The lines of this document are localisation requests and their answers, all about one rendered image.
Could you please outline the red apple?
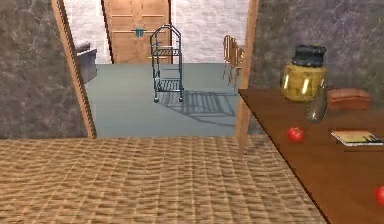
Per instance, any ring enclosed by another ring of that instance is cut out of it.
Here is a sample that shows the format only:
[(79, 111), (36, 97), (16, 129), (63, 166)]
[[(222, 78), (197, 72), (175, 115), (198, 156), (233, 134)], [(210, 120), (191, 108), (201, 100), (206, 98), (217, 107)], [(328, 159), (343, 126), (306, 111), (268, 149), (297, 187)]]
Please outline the red apple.
[(377, 186), (374, 189), (374, 196), (376, 202), (384, 207), (384, 186)]

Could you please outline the dark metal wheeled cart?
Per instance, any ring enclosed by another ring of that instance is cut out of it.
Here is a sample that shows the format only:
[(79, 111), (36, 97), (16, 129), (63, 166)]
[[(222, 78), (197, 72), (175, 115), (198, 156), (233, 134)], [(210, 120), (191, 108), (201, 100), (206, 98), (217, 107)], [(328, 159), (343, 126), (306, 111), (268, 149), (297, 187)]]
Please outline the dark metal wheeled cart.
[(178, 93), (184, 101), (183, 55), (181, 32), (172, 24), (160, 26), (150, 36), (154, 102), (160, 93)]

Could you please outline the brown wooden chair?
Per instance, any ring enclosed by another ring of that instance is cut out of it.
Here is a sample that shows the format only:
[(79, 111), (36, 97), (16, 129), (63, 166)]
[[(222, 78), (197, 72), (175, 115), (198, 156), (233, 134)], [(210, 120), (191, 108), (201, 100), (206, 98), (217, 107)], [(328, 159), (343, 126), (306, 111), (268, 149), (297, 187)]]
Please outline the brown wooden chair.
[(237, 40), (225, 35), (223, 38), (223, 55), (224, 55), (224, 70), (222, 78), (228, 78), (228, 84), (237, 87), (237, 79), (242, 70), (244, 61), (244, 46), (239, 45)]

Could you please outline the brown wooden room door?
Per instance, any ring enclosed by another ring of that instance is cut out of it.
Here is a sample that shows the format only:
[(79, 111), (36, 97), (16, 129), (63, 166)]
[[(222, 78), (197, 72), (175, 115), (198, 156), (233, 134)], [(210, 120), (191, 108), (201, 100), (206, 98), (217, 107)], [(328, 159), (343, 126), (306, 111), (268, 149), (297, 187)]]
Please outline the brown wooden room door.
[[(113, 64), (147, 64), (150, 36), (171, 22), (171, 0), (101, 0)], [(136, 37), (135, 28), (145, 29)]]

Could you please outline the red tomato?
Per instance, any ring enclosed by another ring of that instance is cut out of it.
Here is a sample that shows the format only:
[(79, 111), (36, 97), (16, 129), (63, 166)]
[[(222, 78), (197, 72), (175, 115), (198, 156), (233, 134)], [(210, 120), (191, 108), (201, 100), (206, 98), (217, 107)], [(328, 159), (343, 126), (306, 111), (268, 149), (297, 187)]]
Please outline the red tomato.
[(301, 142), (304, 137), (304, 130), (299, 127), (292, 127), (287, 131), (287, 138), (291, 142)]

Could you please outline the yellow jar with black lid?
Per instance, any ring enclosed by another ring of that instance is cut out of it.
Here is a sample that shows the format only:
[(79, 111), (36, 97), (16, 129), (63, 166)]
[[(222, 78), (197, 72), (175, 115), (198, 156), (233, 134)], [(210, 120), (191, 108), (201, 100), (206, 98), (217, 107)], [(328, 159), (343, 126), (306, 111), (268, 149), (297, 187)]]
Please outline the yellow jar with black lid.
[(291, 101), (309, 102), (325, 79), (324, 55), (320, 45), (298, 45), (281, 77), (283, 96)]

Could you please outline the dark grey oval object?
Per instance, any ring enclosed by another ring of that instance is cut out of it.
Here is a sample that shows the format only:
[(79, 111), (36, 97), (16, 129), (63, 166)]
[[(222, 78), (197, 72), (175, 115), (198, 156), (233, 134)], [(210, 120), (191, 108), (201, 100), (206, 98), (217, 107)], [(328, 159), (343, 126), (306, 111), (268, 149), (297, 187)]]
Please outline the dark grey oval object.
[(306, 118), (311, 123), (321, 122), (327, 112), (327, 89), (321, 85), (307, 107)]

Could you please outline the brown wooden table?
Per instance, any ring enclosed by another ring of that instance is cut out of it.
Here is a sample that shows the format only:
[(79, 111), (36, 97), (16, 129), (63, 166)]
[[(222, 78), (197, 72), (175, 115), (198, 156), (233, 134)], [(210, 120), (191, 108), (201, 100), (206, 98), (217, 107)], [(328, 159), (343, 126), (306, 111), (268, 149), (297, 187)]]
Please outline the brown wooden table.
[[(346, 147), (334, 130), (367, 130), (384, 139), (384, 110), (329, 112), (317, 124), (306, 120), (306, 106), (278, 90), (241, 89), (240, 96), (268, 134), (312, 201), (330, 224), (384, 224), (384, 207), (374, 188), (384, 185), (384, 146)], [(287, 131), (304, 130), (301, 142)]]

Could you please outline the brown bread loaf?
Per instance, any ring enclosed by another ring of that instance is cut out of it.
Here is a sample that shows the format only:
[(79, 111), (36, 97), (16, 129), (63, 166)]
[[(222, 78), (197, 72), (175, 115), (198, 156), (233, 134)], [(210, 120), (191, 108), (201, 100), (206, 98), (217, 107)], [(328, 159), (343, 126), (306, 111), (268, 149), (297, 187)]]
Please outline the brown bread loaf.
[(327, 91), (330, 110), (367, 110), (370, 108), (370, 95), (358, 88), (336, 88)]

